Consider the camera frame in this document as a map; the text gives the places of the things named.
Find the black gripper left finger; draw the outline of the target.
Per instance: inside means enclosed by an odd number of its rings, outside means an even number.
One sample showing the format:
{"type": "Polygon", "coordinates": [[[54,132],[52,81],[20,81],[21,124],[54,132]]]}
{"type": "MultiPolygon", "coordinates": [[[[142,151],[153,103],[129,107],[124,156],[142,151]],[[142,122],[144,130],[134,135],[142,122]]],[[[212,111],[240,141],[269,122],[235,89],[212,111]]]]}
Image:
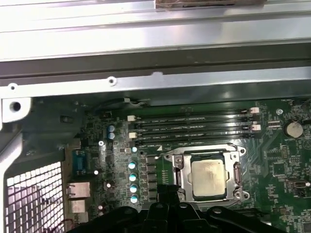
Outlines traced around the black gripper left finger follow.
{"type": "Polygon", "coordinates": [[[169,217],[169,190],[167,184],[157,187],[157,202],[148,210],[137,211],[123,206],[111,212],[107,221],[108,233],[166,233],[169,217]]]}

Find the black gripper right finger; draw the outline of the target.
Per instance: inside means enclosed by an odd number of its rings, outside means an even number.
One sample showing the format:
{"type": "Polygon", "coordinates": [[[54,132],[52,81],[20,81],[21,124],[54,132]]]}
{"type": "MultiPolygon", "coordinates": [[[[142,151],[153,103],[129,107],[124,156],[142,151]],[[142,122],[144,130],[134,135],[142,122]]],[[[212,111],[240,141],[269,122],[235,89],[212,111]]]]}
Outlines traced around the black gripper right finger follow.
{"type": "Polygon", "coordinates": [[[269,233],[270,226],[222,206],[206,212],[181,202],[179,186],[169,186],[169,232],[171,233],[269,233]]]}

